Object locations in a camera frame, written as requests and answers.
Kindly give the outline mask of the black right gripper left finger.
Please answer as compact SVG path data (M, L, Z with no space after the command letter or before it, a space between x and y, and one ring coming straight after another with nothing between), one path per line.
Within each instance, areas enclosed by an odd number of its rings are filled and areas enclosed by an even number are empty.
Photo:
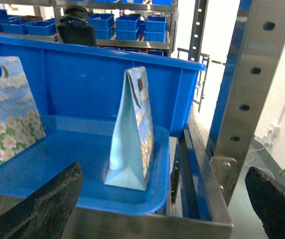
M0 239L59 239L80 196L84 174L74 162L0 216Z

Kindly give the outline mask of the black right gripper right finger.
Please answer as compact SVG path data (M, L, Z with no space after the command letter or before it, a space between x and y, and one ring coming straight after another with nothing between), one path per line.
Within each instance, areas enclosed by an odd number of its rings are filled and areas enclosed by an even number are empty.
M285 186L257 167L245 177L248 196L270 239L285 239Z

